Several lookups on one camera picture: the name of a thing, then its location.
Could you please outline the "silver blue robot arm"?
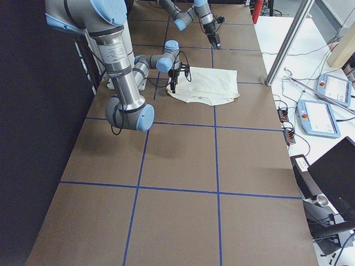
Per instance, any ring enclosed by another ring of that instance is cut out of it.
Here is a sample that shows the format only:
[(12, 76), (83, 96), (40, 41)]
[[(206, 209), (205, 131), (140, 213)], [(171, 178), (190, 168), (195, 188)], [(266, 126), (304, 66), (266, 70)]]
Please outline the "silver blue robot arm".
[(119, 129), (147, 131), (155, 111), (140, 95), (138, 87), (150, 69), (168, 73), (179, 67), (179, 44), (168, 40), (160, 55), (141, 55), (131, 60), (126, 47), (131, 46), (124, 32), (127, 9), (124, 1), (46, 1), (45, 15), (51, 27), (68, 33), (88, 33), (114, 85), (116, 95), (109, 99), (105, 116)]
[(217, 32), (220, 27), (217, 28), (216, 24), (222, 25), (225, 18), (213, 14), (208, 1), (194, 1), (186, 11), (182, 11), (170, 0), (156, 1), (156, 3), (169, 14), (179, 31), (183, 31), (192, 22), (197, 21), (213, 49), (221, 49), (220, 36)]

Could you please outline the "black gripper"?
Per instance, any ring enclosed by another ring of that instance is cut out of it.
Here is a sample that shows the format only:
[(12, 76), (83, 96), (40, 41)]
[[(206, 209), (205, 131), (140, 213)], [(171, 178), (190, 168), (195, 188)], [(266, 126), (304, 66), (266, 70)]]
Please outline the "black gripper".
[(220, 50), (220, 37), (216, 33), (216, 26), (214, 22), (210, 22), (203, 25), (204, 31), (207, 35), (208, 40), (211, 42), (212, 47), (215, 50)]
[(179, 75), (180, 75), (180, 68), (170, 69), (168, 71), (168, 76), (170, 78), (170, 90), (173, 94), (176, 93), (176, 84), (178, 82)]

